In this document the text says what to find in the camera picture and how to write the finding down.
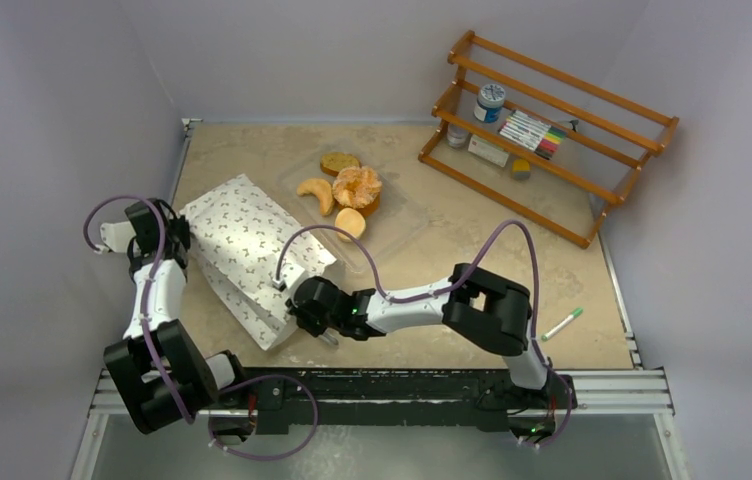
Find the metal tongs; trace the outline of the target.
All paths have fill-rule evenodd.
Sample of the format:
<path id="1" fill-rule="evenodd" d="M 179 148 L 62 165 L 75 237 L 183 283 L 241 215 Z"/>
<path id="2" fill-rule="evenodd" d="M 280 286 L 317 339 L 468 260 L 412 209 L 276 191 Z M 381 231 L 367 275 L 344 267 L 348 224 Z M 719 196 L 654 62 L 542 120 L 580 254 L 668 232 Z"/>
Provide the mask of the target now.
<path id="1" fill-rule="evenodd" d="M 328 334 L 328 333 L 324 333 L 324 334 L 322 334 L 322 335 L 320 336 L 320 338 L 321 338 L 321 339 L 322 339 L 322 340 L 323 340 L 323 341 L 324 341 L 325 343 L 327 343 L 328 345 L 330 345 L 330 346 L 331 346 L 331 347 L 333 347 L 333 348 L 337 348 L 337 347 L 339 346 L 339 341 L 338 341 L 338 340 L 337 340 L 337 339 L 336 339 L 336 338 L 335 338 L 334 336 L 332 336 L 331 334 Z"/>

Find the white patterned paper bag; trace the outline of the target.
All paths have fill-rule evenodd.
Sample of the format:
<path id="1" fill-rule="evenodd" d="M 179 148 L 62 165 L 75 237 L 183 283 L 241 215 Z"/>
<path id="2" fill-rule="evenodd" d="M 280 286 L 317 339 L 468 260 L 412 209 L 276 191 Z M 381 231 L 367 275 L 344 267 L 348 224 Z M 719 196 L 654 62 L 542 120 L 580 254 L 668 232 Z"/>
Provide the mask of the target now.
<path id="1" fill-rule="evenodd" d="M 284 298 L 273 298 L 277 262 L 321 275 L 336 257 L 311 233 L 283 251 L 302 225 L 246 175 L 241 174 L 188 203 L 190 251 L 212 290 L 257 345 L 267 351 L 297 329 Z"/>

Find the fake round bun tan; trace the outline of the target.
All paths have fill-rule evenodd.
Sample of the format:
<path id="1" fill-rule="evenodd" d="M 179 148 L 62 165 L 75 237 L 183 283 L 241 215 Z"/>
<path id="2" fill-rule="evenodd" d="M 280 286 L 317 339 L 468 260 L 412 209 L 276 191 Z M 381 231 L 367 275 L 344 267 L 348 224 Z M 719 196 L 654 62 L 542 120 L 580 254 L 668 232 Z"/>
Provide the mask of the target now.
<path id="1" fill-rule="evenodd" d="M 344 208 L 335 217 L 334 226 L 339 228 L 355 239 L 360 239 L 366 231 L 365 217 L 353 208 Z"/>

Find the fake croissant tan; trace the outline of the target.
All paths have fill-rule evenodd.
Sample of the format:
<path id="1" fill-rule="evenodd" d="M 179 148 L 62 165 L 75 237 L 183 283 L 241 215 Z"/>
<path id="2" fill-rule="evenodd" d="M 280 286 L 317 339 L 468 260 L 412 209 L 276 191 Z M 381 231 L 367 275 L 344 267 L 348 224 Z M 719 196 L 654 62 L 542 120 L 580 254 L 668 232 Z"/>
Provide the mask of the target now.
<path id="1" fill-rule="evenodd" d="M 302 181 L 296 189 L 298 196 L 314 196 L 319 202 L 319 213 L 322 216 L 329 216 L 335 205 L 335 198 L 332 191 L 332 185 L 323 178 L 309 178 Z"/>

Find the fake orange bread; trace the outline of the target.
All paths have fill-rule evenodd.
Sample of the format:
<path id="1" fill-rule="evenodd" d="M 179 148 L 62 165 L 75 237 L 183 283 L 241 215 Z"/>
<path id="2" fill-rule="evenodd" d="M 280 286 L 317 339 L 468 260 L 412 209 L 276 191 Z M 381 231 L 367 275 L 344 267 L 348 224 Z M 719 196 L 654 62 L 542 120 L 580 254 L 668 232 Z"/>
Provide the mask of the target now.
<path id="1" fill-rule="evenodd" d="M 335 178 L 332 191 L 340 208 L 353 208 L 368 217 L 380 205 L 382 187 L 381 177 L 373 168 L 350 167 Z"/>

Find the fake bread slice brown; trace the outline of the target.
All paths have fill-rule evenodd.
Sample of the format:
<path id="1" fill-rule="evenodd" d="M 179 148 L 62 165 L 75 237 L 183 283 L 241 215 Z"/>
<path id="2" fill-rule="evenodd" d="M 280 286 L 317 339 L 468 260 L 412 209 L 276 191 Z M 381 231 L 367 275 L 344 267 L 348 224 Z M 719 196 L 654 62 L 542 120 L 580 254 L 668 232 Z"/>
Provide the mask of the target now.
<path id="1" fill-rule="evenodd" d="M 344 152 L 329 152 L 320 157 L 320 170 L 332 177 L 337 177 L 339 173 L 350 167 L 358 168 L 361 162 L 356 155 Z"/>

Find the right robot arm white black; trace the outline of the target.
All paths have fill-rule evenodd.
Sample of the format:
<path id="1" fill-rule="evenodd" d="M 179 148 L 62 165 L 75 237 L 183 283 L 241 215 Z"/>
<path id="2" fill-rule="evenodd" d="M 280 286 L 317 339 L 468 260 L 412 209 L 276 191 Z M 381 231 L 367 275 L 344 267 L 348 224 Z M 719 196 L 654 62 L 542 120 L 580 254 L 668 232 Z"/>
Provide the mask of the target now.
<path id="1" fill-rule="evenodd" d="M 536 407 L 553 391 L 544 355 L 534 341 L 537 326 L 530 290 L 468 263 L 434 283 L 384 294 L 344 292 L 330 280 L 292 265 L 281 270 L 276 289 L 286 313 L 314 337 L 331 329 L 357 341 L 426 326 L 446 326 L 508 368 L 516 399 Z"/>

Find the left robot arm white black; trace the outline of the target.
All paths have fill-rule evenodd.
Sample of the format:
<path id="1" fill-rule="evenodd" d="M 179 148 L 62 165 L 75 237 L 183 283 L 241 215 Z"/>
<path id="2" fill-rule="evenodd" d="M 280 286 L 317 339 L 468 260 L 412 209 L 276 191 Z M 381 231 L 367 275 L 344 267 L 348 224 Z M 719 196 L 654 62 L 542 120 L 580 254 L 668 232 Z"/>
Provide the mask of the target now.
<path id="1" fill-rule="evenodd" d="M 161 199 L 139 200 L 125 210 L 127 249 L 136 287 L 132 318 L 121 341 L 103 359 L 135 425 L 150 434 L 218 401 L 236 409 L 249 399 L 250 382 L 228 350 L 201 354 L 180 320 L 187 285 L 187 220 Z"/>

